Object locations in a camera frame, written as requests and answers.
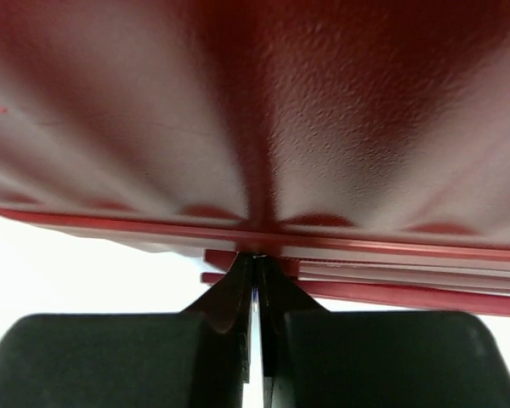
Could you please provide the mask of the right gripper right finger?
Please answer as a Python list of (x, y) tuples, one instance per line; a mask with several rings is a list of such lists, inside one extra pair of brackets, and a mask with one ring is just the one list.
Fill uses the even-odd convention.
[(331, 312), (255, 263), (267, 407), (510, 407), (486, 326), (456, 311)]

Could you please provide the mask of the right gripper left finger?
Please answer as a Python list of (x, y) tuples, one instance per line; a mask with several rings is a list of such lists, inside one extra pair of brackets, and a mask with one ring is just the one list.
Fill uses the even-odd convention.
[(0, 342), (0, 407), (238, 407), (254, 259), (168, 314), (33, 314)]

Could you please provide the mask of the red suitcase blue lining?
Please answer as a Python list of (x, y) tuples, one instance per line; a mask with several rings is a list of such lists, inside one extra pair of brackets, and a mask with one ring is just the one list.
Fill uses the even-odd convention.
[(510, 316), (510, 1), (0, 1), (0, 216)]

